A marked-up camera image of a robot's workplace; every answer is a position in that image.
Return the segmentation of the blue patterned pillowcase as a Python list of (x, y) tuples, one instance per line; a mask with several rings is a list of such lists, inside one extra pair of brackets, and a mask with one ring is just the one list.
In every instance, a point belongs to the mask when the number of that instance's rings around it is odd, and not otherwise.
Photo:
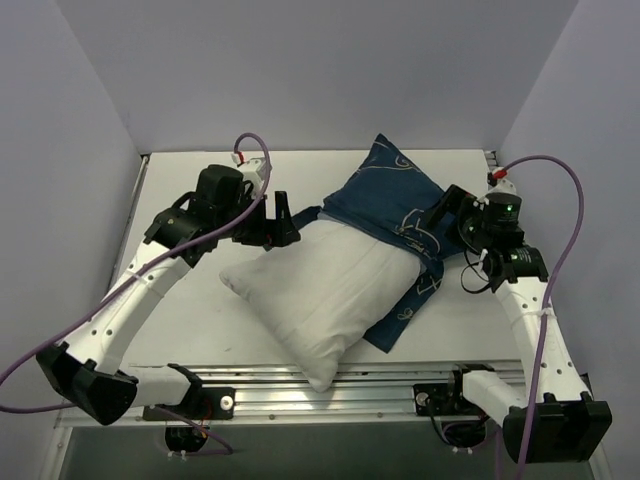
[(423, 213), (435, 206), (444, 190), (383, 134), (343, 187), (293, 216), (297, 229), (318, 219), (332, 219), (398, 247), (420, 262), (420, 273), (393, 308), (364, 334), (388, 353), (413, 316), (436, 293), (445, 275), (445, 260), (462, 252), (445, 238), (453, 217), (427, 228)]

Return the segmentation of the white pillow insert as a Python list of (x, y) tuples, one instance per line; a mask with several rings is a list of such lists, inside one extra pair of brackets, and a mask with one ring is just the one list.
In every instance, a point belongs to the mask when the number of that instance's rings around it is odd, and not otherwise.
[(318, 220), (302, 229), (300, 241), (228, 266), (219, 277), (311, 387), (324, 392), (344, 353), (391, 312), (420, 272), (415, 255)]

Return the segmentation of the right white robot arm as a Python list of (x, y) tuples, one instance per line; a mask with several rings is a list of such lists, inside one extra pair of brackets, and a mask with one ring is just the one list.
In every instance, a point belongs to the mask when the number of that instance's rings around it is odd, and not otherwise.
[(488, 288), (501, 304), (523, 367), (521, 394), (487, 367), (464, 368), (444, 388), (455, 412), (477, 406), (502, 431), (510, 458), (531, 463), (585, 462), (612, 423), (574, 367), (547, 289), (551, 277), (540, 251), (519, 226), (522, 200), (495, 187), (476, 197), (450, 186), (423, 216), (429, 227), (478, 256)]

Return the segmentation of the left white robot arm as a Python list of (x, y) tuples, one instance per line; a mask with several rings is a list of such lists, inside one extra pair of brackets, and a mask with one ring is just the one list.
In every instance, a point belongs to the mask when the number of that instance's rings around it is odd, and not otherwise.
[(126, 372), (123, 357), (166, 294), (220, 241), (286, 247), (300, 240), (285, 192), (275, 194), (275, 218), (266, 215), (270, 173), (264, 158), (209, 165), (194, 190), (155, 216), (103, 306), (37, 353), (59, 394), (103, 426), (139, 406), (165, 406), (179, 419), (199, 413), (204, 387), (195, 373), (176, 363)]

